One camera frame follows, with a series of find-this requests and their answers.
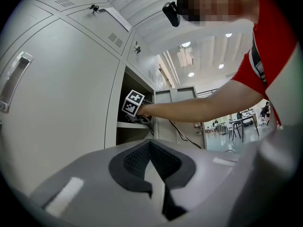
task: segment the floor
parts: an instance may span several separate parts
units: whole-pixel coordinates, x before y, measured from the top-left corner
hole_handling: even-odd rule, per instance
[[[242,131],[239,129],[241,139],[239,138],[238,132],[236,132],[237,137],[234,137],[233,140],[228,139],[229,134],[221,135],[219,133],[207,133],[206,134],[206,143],[208,150],[217,150],[217,151],[226,151],[233,149],[235,153],[241,154],[245,149],[246,143],[260,140],[270,133],[269,127],[258,128],[260,136],[258,136],[256,128],[254,125],[244,127],[244,141],[242,143]]]

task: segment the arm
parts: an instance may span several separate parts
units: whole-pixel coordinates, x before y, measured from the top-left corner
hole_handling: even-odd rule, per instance
[[[238,81],[230,80],[209,97],[169,104],[143,105],[137,114],[178,122],[207,122],[243,111],[262,99],[262,94]]]

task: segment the hand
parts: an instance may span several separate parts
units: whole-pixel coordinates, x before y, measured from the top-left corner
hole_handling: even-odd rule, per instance
[[[148,118],[150,115],[147,113],[147,110],[146,110],[146,106],[147,105],[141,105],[140,108],[138,109],[137,111],[137,115],[140,116],[140,115],[143,115],[145,116],[146,118]]]

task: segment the ceiling light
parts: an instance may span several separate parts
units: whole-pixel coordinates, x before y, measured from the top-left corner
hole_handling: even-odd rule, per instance
[[[183,47],[188,47],[190,45],[190,42],[182,44]]]

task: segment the ceiling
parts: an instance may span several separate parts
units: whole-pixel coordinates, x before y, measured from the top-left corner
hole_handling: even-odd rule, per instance
[[[173,27],[162,12],[163,5],[176,0],[106,0],[136,29],[154,55],[169,50],[181,85],[194,85],[201,79],[231,77],[252,44],[253,23],[242,19],[233,23],[206,22],[195,26],[182,20]],[[225,34],[232,33],[230,38]],[[191,42],[194,66],[181,67],[178,45]],[[189,72],[195,76],[188,77]]]

